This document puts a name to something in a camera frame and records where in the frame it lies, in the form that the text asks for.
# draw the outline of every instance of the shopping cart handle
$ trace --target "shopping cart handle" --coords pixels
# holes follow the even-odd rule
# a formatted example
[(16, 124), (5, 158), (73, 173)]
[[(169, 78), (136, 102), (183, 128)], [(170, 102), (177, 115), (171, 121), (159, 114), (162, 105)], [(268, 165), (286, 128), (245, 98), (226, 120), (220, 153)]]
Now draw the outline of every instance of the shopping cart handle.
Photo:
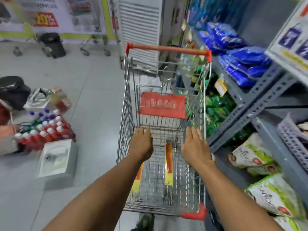
[(184, 212), (184, 213), (180, 214), (180, 216), (185, 218), (185, 219), (204, 221), (205, 217), (206, 217), (206, 211), (207, 211), (207, 208), (204, 206), (203, 203), (200, 203), (199, 211), (197, 213)]
[(212, 62), (211, 50), (194, 50), (194, 49), (185, 49), (185, 48), (180, 48), (180, 47), (141, 45), (141, 44), (133, 44), (133, 43), (127, 42), (125, 54), (128, 55), (130, 49), (168, 51), (168, 52), (176, 52), (176, 53), (181, 53), (181, 54), (202, 55), (207, 58), (208, 63)]

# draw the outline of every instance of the red discount sign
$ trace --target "red discount sign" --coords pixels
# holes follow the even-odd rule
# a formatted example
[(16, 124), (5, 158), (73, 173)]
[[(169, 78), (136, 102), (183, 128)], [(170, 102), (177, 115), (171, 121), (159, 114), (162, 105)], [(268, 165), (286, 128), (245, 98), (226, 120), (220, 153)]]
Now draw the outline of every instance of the red discount sign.
[(58, 23), (53, 13), (38, 12), (35, 27), (58, 27)]

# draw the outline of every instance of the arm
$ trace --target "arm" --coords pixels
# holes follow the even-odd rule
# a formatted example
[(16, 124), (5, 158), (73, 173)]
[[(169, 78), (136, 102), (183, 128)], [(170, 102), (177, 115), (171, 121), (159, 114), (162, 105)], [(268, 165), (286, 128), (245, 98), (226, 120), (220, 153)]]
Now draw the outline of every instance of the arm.
[(43, 231), (114, 230), (141, 164), (153, 153), (150, 128), (136, 129), (128, 156), (74, 198)]
[(200, 130), (187, 128), (182, 154), (205, 183), (226, 230), (283, 231), (266, 210), (233, 184), (212, 162), (210, 148)]

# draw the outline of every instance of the louvered vent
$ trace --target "louvered vent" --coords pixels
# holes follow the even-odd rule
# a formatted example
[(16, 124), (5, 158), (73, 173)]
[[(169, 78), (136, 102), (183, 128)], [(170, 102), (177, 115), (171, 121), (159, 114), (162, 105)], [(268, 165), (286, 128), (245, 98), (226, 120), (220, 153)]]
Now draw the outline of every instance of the louvered vent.
[[(145, 45), (159, 45), (160, 8), (119, 1), (119, 17), (121, 22), (121, 43), (126, 42)], [(130, 50), (129, 56), (134, 61), (155, 65), (159, 52), (146, 50)]]

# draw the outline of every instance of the price tag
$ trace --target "price tag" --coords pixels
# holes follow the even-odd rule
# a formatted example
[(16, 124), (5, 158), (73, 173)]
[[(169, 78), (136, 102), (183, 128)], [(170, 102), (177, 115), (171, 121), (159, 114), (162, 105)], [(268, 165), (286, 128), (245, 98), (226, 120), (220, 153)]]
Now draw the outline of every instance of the price tag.
[(36, 15), (35, 27), (58, 27), (58, 23), (53, 13), (38, 12)]
[(199, 58), (201, 59), (201, 61), (204, 60), (204, 57), (205, 57), (204, 55), (199, 55)]
[(189, 32), (188, 32), (188, 39), (190, 40), (190, 41), (192, 41), (192, 39), (193, 39), (193, 36), (192, 36), (192, 30), (190, 29), (189, 30)]
[(217, 89), (220, 96), (223, 96), (227, 92), (227, 86), (225, 85), (225, 80), (220, 77), (217, 79), (215, 83), (215, 88)]
[(181, 29), (183, 30), (183, 31), (185, 31), (185, 29), (186, 29), (186, 21), (184, 20), (184, 23), (183, 23), (183, 25), (181, 26)]

